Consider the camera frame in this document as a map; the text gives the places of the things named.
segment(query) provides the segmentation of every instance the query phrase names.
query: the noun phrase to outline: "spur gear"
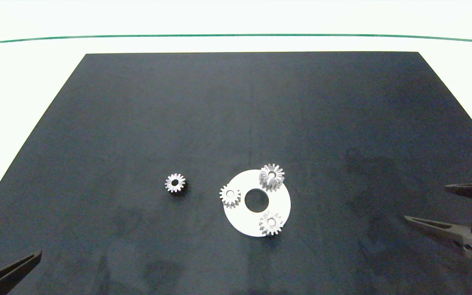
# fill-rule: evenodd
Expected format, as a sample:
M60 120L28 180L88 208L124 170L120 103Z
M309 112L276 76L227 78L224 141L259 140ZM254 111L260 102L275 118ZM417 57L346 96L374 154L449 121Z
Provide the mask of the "spur gear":
M185 185L187 183L185 182L185 179L181 174L174 173L170 174L167 177L167 181L165 181L165 188L170 192L170 193L178 193L181 192L182 189L185 188Z
M260 185L267 191L275 191L283 183L284 174L285 172L278 165L265 165L260 170Z
M241 202L240 190L224 185L220 192L220 199L227 208L234 208Z
M283 220L278 213L272 215L269 211L260 218L260 230L267 236L278 235L283 227Z

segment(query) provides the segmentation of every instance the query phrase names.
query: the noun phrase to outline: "white ring plate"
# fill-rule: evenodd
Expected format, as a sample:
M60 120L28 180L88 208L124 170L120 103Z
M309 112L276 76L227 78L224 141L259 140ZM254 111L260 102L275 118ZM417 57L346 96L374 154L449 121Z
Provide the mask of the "white ring plate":
M278 213L279 217L283 221L283 224L287 223L287 219L290 214L290 196L285 183L283 183L276 191L265 191L260 185L260 170L247 170L234 176L234 178L228 183L227 187L234 187L240 190L241 202L235 208L227 208L223 206L225 210L225 216L229 222L237 229L240 233L251 236L251 237L265 237L260 230L260 218L264 213L270 211L273 215ZM251 189L260 189L264 191L269 200L268 207L261 212L254 212L247 208L245 205L245 196Z

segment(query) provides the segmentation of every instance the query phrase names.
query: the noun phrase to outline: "gear center hole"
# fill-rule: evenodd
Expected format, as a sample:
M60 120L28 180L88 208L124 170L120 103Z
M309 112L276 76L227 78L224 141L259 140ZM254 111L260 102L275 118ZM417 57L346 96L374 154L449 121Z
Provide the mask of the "gear center hole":
M253 212L264 211L268 207L267 193L261 189L251 189L245 195L245 205Z
M275 226L275 225L276 225L276 221L274 220L274 218L269 218L269 219L267 220L267 224L268 224L269 226Z

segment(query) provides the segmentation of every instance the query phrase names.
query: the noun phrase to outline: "green line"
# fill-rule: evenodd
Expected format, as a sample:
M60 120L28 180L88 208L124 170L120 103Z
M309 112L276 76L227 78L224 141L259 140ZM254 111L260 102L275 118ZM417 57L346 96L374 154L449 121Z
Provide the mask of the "green line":
M412 36L412 35L385 35L385 34L163 34L163 35L90 35L90 36L58 36L3 40L0 43L53 40L53 39L84 39L84 38L125 38L125 37L391 37L391 38L414 38L435 39L447 41L472 42L472 39Z

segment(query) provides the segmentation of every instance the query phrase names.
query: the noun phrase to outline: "disc center hole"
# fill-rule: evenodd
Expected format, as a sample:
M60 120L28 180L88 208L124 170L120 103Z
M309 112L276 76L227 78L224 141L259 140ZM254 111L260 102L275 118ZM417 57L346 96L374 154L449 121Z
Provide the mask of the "disc center hole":
M251 189L245 195L245 205L253 212L264 211L268 207L268 196L259 188Z

